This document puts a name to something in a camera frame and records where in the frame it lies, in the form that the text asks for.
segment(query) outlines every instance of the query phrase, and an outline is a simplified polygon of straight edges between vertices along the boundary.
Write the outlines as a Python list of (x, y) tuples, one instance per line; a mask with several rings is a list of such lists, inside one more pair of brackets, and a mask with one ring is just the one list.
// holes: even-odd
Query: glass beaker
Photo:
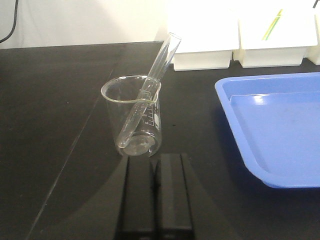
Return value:
[[(147, 76), (142, 75), (121, 76), (108, 81), (101, 88), (101, 94), (107, 103), (115, 147), (121, 155), (139, 156), (147, 154), (148, 156), (152, 156), (161, 145), (161, 118), (158, 98), (161, 83), (155, 79), (151, 80), (156, 81), (158, 85), (154, 97), (137, 99), (146, 78)], [(118, 135), (131, 109), (135, 103), (140, 101), (147, 102), (148, 107), (130, 137), (128, 145), (120, 148), (117, 145)]]

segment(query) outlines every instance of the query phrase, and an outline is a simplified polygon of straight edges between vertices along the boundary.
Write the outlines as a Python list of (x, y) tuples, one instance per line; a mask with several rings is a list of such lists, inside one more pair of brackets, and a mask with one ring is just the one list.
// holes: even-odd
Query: yellow stripe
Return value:
[(283, 9), (280, 9), (276, 17), (273, 19), (272, 23), (270, 24), (268, 30), (265, 32), (262, 40), (268, 40), (269, 35), (271, 34), (272, 30), (274, 29), (275, 25), (277, 24), (279, 18), (281, 17)]

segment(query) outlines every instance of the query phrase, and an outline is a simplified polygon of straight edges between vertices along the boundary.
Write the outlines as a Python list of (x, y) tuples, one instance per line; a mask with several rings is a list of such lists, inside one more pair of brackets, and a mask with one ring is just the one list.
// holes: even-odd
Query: white container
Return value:
[(316, 65), (320, 65), (320, 12), (317, 11), (315, 14), (315, 22), (317, 28), (317, 40), (318, 44), (316, 46), (309, 46), (307, 49), (306, 57)]
[(239, 16), (240, 49), (233, 52), (233, 59), (242, 67), (297, 66), (308, 46), (318, 44), (312, 8), (283, 9), (265, 40), (279, 11), (260, 9)]
[(169, 14), (168, 31), (182, 38), (172, 60), (175, 71), (228, 68), (233, 50), (239, 48), (236, 16), (206, 4)]

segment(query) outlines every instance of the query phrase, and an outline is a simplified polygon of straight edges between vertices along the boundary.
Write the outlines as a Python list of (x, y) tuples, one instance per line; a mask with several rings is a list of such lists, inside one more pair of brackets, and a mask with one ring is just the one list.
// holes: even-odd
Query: black cable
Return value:
[(318, 1), (319, 1), (319, 0), (315, 0), (315, 3), (314, 3), (314, 5), (313, 5), (313, 8), (314, 8), (314, 9), (316, 8)]
[(12, 29), (11, 29), (10, 33), (8, 34), (8, 36), (6, 36), (5, 38), (0, 40), (0, 43), (3, 43), (5, 40), (8, 40), (11, 37), (11, 35), (14, 33), (14, 31), (15, 31), (16, 24), (17, 24), (18, 1), (19, 0), (15, 0), (14, 19), (13, 19)]

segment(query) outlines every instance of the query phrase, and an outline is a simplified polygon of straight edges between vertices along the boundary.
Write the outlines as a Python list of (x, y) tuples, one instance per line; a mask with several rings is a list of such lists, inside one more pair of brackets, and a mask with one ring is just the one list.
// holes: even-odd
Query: blue plastic tray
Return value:
[(272, 188), (320, 187), (320, 72), (215, 84), (245, 166)]

